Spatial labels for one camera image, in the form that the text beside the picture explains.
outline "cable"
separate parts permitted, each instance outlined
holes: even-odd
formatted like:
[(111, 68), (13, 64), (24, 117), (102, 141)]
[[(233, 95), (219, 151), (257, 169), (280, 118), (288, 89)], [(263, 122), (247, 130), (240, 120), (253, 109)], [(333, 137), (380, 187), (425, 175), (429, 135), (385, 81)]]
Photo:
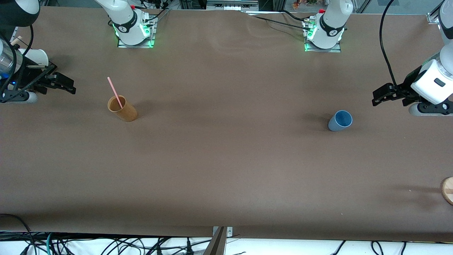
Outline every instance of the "cable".
[(151, 19), (144, 20), (144, 22), (148, 22), (148, 21), (154, 20), (155, 18), (159, 17), (159, 15), (161, 15), (167, 9), (168, 8), (163, 8), (156, 16), (152, 17)]
[(52, 235), (52, 233), (49, 234), (49, 236), (47, 237), (47, 241), (46, 241), (47, 255), (52, 255), (52, 254), (50, 254), (50, 236), (51, 235)]
[(30, 248), (30, 245), (27, 245), (27, 247), (25, 247), (25, 249), (20, 253), (20, 255), (27, 255), (28, 248)]
[(293, 19), (295, 19), (295, 20), (298, 20), (298, 21), (303, 21), (304, 19), (306, 19), (306, 18), (303, 18), (303, 19), (298, 18), (298, 17), (294, 16), (292, 13), (290, 13), (290, 12), (287, 11), (287, 10), (279, 10), (279, 12), (284, 12), (284, 13), (288, 14), (289, 16), (291, 16), (291, 18), (293, 18)]
[(276, 20), (270, 20), (270, 19), (261, 18), (261, 17), (258, 17), (258, 16), (253, 16), (253, 17), (255, 17), (257, 19), (260, 19), (260, 20), (267, 20), (267, 21), (270, 21), (270, 22), (275, 22), (275, 23), (286, 25), (286, 26), (290, 26), (290, 27), (300, 28), (300, 29), (304, 29), (304, 30), (310, 30), (309, 28), (306, 28), (306, 27), (291, 25), (291, 24), (280, 22), (280, 21), (276, 21)]
[(404, 250), (406, 249), (406, 244), (407, 244), (407, 242), (406, 242), (406, 241), (404, 241), (404, 242), (403, 242), (403, 248), (401, 249), (401, 253), (400, 253), (400, 255), (403, 255), (403, 253), (404, 253)]
[(57, 254), (61, 254), (60, 245), (58, 244), (58, 239), (57, 239), (57, 250), (56, 250), (56, 253)]
[(22, 54), (23, 56), (25, 56), (28, 53), (28, 51), (30, 50), (31, 45), (33, 44), (33, 38), (34, 38), (33, 26), (30, 25), (30, 42), (27, 45), (27, 48), (25, 49), (24, 53)]
[(168, 241), (170, 237), (164, 237), (162, 240), (158, 239), (157, 243), (146, 253), (146, 255), (151, 255), (156, 251), (157, 247), (161, 246), (164, 242)]
[(145, 244), (142, 242), (141, 238), (139, 239), (140, 243), (142, 244), (142, 247), (143, 247), (143, 255), (145, 255), (146, 253), (146, 249), (145, 249)]
[(187, 252), (186, 255), (193, 255), (192, 244), (190, 243), (190, 239), (187, 238)]
[(33, 79), (29, 84), (27, 84), (25, 87), (23, 87), (21, 90), (19, 90), (16, 94), (14, 94), (13, 96), (7, 98), (5, 101), (1, 102), (1, 103), (6, 103), (12, 99), (14, 99), (15, 97), (19, 96), (23, 91), (27, 90), (28, 88), (30, 88), (33, 84), (35, 84), (37, 81), (39, 81), (39, 79), (41, 79), (42, 77), (44, 77), (48, 71), (52, 70), (55, 66), (54, 65), (49, 65), (41, 74), (39, 74), (35, 79)]
[(204, 243), (208, 243), (208, 242), (210, 242), (210, 241), (211, 241), (211, 239), (206, 240), (206, 241), (201, 241), (201, 242), (198, 242), (198, 243), (194, 243), (194, 244), (191, 244), (191, 245), (188, 245), (187, 247), (184, 247), (183, 249), (178, 250), (177, 252), (173, 253), (172, 255), (176, 255), (176, 254), (178, 254), (179, 252), (181, 252), (182, 250), (188, 249), (188, 248), (190, 248), (190, 247), (192, 247), (192, 246), (200, 245), (200, 244), (204, 244)]
[[(379, 249), (381, 250), (381, 254), (377, 253), (376, 250), (374, 249), (374, 243), (377, 243), (377, 246), (379, 246)], [(374, 254), (376, 255), (384, 255), (384, 251), (382, 250), (382, 246), (378, 241), (372, 241), (371, 242), (371, 249), (373, 250)]]
[(101, 255), (104, 254), (104, 252), (112, 245), (114, 244), (115, 242), (117, 242), (118, 240), (117, 239), (114, 239), (113, 242), (111, 242), (109, 245), (107, 245), (107, 247), (101, 252)]
[(396, 80), (393, 75), (392, 67), (390, 66), (390, 62), (389, 62), (389, 59), (387, 58), (386, 50), (384, 49), (384, 43), (382, 42), (382, 27), (384, 25), (384, 19), (386, 17), (387, 11), (390, 8), (390, 5), (393, 3), (393, 1), (394, 0), (389, 1), (386, 8), (384, 9), (384, 12), (382, 13), (381, 24), (379, 25), (379, 42), (381, 44), (382, 55), (384, 55), (384, 59), (386, 60), (387, 68), (389, 69), (390, 77), (392, 78), (393, 87), (396, 89), (397, 92), (399, 92), (401, 95), (404, 96), (404, 94), (400, 91), (400, 88), (396, 84)]
[(28, 225), (25, 223), (25, 221), (23, 221), (19, 216), (16, 216), (14, 214), (8, 214), (8, 213), (0, 213), (0, 216), (2, 217), (11, 217), (11, 218), (15, 218), (17, 219), (18, 221), (20, 221), (20, 223), (22, 223), (22, 225), (24, 225), (25, 229), (27, 230), (27, 233), (28, 235), (30, 236), (30, 241), (31, 241), (31, 245), (33, 245), (34, 247), (34, 253), (35, 255), (38, 255), (38, 251), (36, 250), (36, 244), (34, 243), (34, 239), (33, 239), (33, 236), (31, 234), (31, 230), (30, 228), (28, 227)]
[(141, 255), (141, 250), (140, 250), (140, 248), (138, 248), (138, 247), (136, 247), (136, 246), (132, 246), (132, 244), (133, 244), (134, 242), (138, 241), (138, 240), (140, 240), (140, 238), (137, 238), (135, 241), (129, 243), (128, 245), (121, 247), (122, 250), (120, 249), (120, 251), (118, 251), (118, 255), (120, 255), (121, 253), (123, 253), (123, 251), (125, 251), (125, 250), (127, 249), (127, 247), (136, 248), (137, 250), (139, 250), (140, 255)]
[(61, 238), (58, 238), (58, 240), (60, 240), (60, 243), (63, 245), (63, 249), (66, 250), (66, 254), (67, 255), (72, 254), (72, 252), (66, 247), (65, 243), (63, 242), (63, 240)]
[(338, 253), (340, 252), (340, 249), (341, 247), (343, 247), (343, 244), (346, 243), (346, 240), (344, 240), (343, 242), (341, 242), (340, 246), (337, 248), (337, 251), (335, 251), (334, 253), (332, 253), (332, 255), (338, 255)]
[(164, 15), (162, 15), (162, 17), (160, 17), (160, 19), (156, 23), (159, 23), (159, 21), (161, 21), (165, 17), (165, 15), (167, 15), (169, 12), (170, 12), (170, 9), (168, 9), (168, 11), (166, 11), (164, 13)]
[(115, 242), (118, 241), (118, 242), (120, 242), (120, 243), (117, 244), (117, 245), (115, 245), (115, 246), (114, 246), (114, 247), (113, 247), (106, 255), (109, 255), (114, 249), (119, 248), (121, 244), (125, 243), (125, 242), (126, 242), (127, 240), (129, 240), (129, 239), (130, 239), (130, 238), (128, 238), (128, 239), (126, 239), (126, 240), (124, 240), (124, 241), (115, 240)]

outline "cup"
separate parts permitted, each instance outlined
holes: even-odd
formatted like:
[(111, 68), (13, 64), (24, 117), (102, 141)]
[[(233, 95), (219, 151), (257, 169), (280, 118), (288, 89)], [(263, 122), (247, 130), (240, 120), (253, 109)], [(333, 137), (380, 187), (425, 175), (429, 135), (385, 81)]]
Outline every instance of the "cup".
[(130, 104), (126, 98), (121, 95), (118, 95), (120, 98), (120, 102), (123, 105), (121, 109), (120, 104), (116, 97), (111, 97), (109, 102), (107, 103), (107, 107), (112, 113), (115, 113), (122, 121), (131, 122), (137, 119), (137, 110), (134, 108), (132, 104)]
[[(21, 54), (24, 54), (25, 49), (19, 49)], [(25, 55), (27, 58), (32, 60), (33, 62), (37, 63), (38, 65), (49, 65), (49, 57), (47, 56), (46, 52), (42, 49), (31, 49)]]
[(345, 110), (336, 112), (329, 121), (330, 131), (341, 131), (352, 124), (352, 116)]

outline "white floor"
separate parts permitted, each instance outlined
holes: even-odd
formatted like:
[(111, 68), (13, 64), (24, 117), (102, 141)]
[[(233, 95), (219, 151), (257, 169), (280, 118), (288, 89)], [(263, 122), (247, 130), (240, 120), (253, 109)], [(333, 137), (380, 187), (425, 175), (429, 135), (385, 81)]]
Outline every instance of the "white floor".
[[(172, 238), (165, 242), (162, 247), (173, 247), (186, 245), (186, 238)], [(208, 238), (191, 238), (191, 243), (208, 240)], [(145, 246), (152, 246), (157, 239), (142, 239)], [(90, 240), (74, 241), (68, 243), (68, 248), (75, 255), (100, 255), (111, 240)], [(227, 240), (225, 255), (238, 255), (245, 252), (244, 255), (331, 255), (341, 241), (330, 240), (270, 240), (270, 239), (238, 239), (229, 238)], [(385, 255), (400, 255), (402, 243), (399, 242), (380, 242)], [(23, 241), (0, 241), (0, 255), (19, 255), (26, 247)], [(207, 243), (193, 247), (195, 255), (202, 254), (206, 249)], [(163, 250), (163, 255), (171, 255), (178, 250)], [(116, 255), (117, 249), (114, 249), (110, 255)], [(29, 249), (28, 255), (33, 255), (32, 248)], [(139, 250), (127, 248), (123, 255), (139, 255)], [(453, 245), (451, 244), (429, 244), (429, 243), (408, 243), (404, 255), (446, 255), (453, 254)], [(47, 255), (39, 250), (39, 255)], [(369, 241), (347, 241), (341, 248), (338, 255), (374, 255), (371, 250)]]

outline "wooden object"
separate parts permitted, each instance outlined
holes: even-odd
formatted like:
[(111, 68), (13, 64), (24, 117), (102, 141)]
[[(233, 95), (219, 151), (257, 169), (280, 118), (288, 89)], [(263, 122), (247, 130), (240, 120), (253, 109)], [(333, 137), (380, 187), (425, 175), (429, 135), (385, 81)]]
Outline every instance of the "wooden object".
[(119, 104), (116, 96), (113, 96), (107, 103), (109, 110), (112, 113), (115, 113), (122, 121), (125, 122), (131, 122), (137, 119), (137, 110), (134, 108), (134, 106), (123, 96), (118, 95), (118, 98), (121, 102), (121, 105), (123, 105), (123, 108), (121, 108), (121, 105)]
[(453, 206), (453, 177), (445, 178), (441, 184), (443, 198)]
[(22, 40), (22, 36), (18, 36), (17, 38), (15, 38), (12, 42), (11, 42), (11, 45), (14, 46), (16, 44), (18, 44), (20, 42), (20, 40)]

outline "blue cup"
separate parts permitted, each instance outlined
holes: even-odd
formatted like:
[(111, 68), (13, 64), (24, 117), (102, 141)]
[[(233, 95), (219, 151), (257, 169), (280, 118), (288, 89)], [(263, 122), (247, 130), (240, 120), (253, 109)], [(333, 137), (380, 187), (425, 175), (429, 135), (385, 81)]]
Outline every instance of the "blue cup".
[(330, 131), (341, 131), (352, 124), (352, 116), (345, 110), (339, 110), (329, 121)]

